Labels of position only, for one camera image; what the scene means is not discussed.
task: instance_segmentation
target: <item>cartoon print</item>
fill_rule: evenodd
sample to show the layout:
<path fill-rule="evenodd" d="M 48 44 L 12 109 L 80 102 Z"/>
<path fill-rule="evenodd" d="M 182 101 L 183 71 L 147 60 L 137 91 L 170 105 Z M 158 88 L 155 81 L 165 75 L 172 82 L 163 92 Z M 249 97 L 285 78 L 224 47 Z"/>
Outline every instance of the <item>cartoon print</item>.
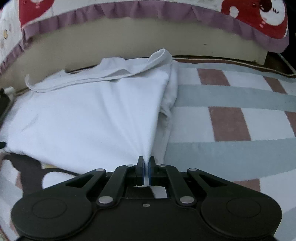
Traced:
<path fill-rule="evenodd" d="M 19 15 L 21 26 L 40 17 L 54 3 L 54 0 L 19 0 Z"/>
<path fill-rule="evenodd" d="M 280 39 L 287 33 L 288 17 L 283 0 L 224 0 L 221 12 L 271 38 Z"/>
<path fill-rule="evenodd" d="M 15 42 L 12 40 L 14 24 L 9 19 L 0 20 L 0 58 L 4 59 L 13 49 Z"/>

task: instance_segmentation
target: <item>silver rivet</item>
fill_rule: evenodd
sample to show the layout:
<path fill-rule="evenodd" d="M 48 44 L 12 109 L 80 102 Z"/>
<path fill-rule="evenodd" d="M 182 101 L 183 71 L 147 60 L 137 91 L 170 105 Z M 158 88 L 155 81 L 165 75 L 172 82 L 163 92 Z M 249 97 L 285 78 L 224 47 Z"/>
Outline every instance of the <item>silver rivet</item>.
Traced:
<path fill-rule="evenodd" d="M 184 204 L 190 204 L 190 203 L 193 203 L 194 202 L 194 198 L 191 197 L 191 196 L 184 196 L 184 197 L 181 197 L 180 198 L 180 201 L 181 203 L 184 203 Z"/>
<path fill-rule="evenodd" d="M 110 196 L 103 196 L 99 198 L 99 203 L 102 203 L 102 204 L 108 204 L 108 203 L 111 203 L 112 201 L 113 201 L 113 198 Z"/>

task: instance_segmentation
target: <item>mattress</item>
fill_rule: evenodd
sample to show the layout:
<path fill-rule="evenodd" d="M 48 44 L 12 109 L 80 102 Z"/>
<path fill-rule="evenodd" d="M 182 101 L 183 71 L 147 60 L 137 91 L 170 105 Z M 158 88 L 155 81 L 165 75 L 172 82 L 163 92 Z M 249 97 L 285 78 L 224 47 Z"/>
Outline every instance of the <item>mattress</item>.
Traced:
<path fill-rule="evenodd" d="M 195 167 L 271 196 L 283 212 L 275 237 L 294 240 L 295 79 L 229 64 L 179 66 L 164 163 L 179 171 Z M 75 175 L 26 155 L 5 155 L 0 169 L 0 225 L 6 235 L 17 238 L 10 210 L 22 195 Z"/>

